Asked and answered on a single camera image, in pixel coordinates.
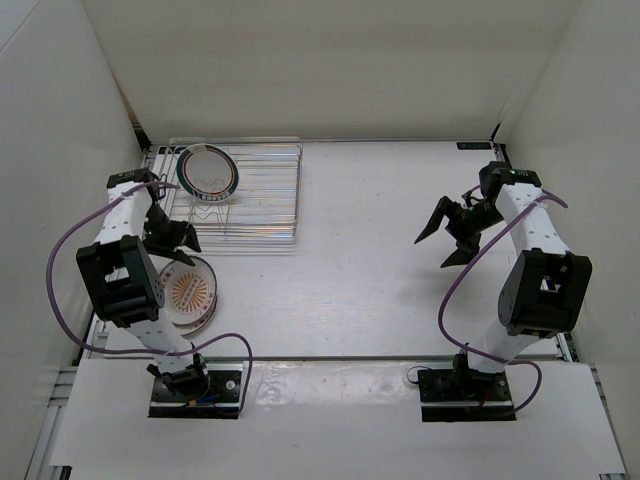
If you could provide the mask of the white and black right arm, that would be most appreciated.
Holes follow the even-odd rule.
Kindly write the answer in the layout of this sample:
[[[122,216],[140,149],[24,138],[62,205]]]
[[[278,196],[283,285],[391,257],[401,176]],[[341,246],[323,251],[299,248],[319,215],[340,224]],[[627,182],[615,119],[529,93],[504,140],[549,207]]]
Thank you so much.
[[[508,363],[542,339],[573,330],[592,274],[592,263],[561,239],[546,208],[553,195],[538,175],[492,161],[479,172],[480,197],[466,193],[462,203],[439,199],[417,239],[444,228],[456,241],[444,267],[470,271],[489,248],[482,233],[499,224],[517,255],[497,301],[497,318],[474,343],[460,343],[449,387],[470,400],[490,385]]]

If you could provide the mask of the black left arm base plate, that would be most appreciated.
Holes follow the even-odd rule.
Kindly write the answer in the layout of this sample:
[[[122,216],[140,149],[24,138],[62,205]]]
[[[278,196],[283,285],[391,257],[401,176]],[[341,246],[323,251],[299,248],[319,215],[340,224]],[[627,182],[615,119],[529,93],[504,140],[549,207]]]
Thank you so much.
[[[205,387],[193,395],[171,392],[155,379],[147,417],[156,419],[229,419],[240,416],[244,366],[215,363]]]

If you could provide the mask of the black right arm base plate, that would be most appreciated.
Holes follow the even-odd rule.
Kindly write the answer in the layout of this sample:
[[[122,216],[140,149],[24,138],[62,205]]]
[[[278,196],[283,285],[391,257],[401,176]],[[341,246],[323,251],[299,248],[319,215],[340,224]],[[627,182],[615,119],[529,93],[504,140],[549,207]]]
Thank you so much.
[[[420,368],[417,386],[424,423],[516,420],[505,372],[460,386],[454,383],[452,369]]]

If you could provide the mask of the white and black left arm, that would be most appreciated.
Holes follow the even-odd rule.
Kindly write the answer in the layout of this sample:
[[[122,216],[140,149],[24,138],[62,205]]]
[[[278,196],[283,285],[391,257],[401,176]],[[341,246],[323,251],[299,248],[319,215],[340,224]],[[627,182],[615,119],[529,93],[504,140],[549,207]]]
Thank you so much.
[[[128,332],[151,352],[149,372],[172,393],[198,400],[210,387],[206,363],[165,311],[164,286],[151,257],[192,266],[184,253],[200,252],[194,227],[169,219],[161,208],[160,178],[147,168],[113,174],[107,193],[117,204],[106,213],[93,243],[76,261],[98,317]]]

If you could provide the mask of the orange sunburst plate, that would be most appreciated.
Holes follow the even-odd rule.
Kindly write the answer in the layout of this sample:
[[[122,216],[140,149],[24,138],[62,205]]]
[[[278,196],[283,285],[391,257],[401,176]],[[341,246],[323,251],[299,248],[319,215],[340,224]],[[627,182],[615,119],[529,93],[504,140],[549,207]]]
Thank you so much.
[[[183,336],[192,335],[198,332],[199,330],[203,329],[207,324],[211,322],[217,310],[217,305],[218,305],[218,298],[215,298],[209,310],[198,320],[195,320],[189,324],[179,325],[177,323],[173,323],[173,325],[178,329],[181,335]]]
[[[160,271],[165,310],[170,320],[180,327],[204,320],[215,310],[217,303],[215,271],[200,257],[190,256],[189,259],[192,265],[174,260]]]

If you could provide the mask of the green rimmed white plate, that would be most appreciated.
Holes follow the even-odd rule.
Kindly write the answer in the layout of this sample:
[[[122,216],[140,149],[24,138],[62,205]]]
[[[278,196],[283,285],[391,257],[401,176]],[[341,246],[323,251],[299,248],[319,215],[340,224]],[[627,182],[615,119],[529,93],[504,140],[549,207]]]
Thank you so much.
[[[178,157],[176,174],[188,194],[207,203],[227,200],[239,183],[239,170],[234,160],[211,144],[184,148]]]

